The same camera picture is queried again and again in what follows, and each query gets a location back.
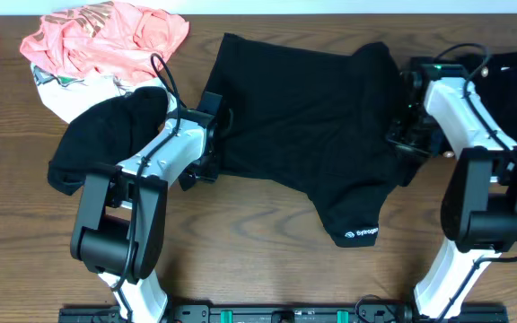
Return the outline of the black t-shirt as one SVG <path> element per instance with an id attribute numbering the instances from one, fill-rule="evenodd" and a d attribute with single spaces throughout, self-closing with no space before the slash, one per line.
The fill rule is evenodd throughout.
<path id="1" fill-rule="evenodd" d="M 385 200 L 416 172 L 387 139 L 405 92 L 386 44 L 344 56 L 228 33 L 206 90 L 223 98 L 223 173 L 303 192 L 341 248 L 376 243 Z"/>

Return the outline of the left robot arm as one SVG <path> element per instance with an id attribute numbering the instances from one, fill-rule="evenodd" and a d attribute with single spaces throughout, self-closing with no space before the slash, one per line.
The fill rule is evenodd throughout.
<path id="1" fill-rule="evenodd" d="M 117 318 L 159 322 L 168 296 L 155 266 L 161 254 L 168 189 L 213 182 L 219 94 L 205 92 L 196 109 L 172 103 L 162 132 L 134 156 L 91 169 L 71 239 L 73 258 L 107 284 Z"/>

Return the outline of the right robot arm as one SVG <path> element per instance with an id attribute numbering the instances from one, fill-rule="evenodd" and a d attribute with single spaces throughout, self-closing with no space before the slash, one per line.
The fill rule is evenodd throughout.
<path id="1" fill-rule="evenodd" d="M 517 262 L 517 142 L 487 112 L 473 75 L 418 60 L 401 77 L 407 107 L 388 141 L 415 168 L 449 145 L 457 164 L 441 205 L 443 243 L 401 322 L 505 322 L 501 307 L 465 298 L 494 263 Z"/>

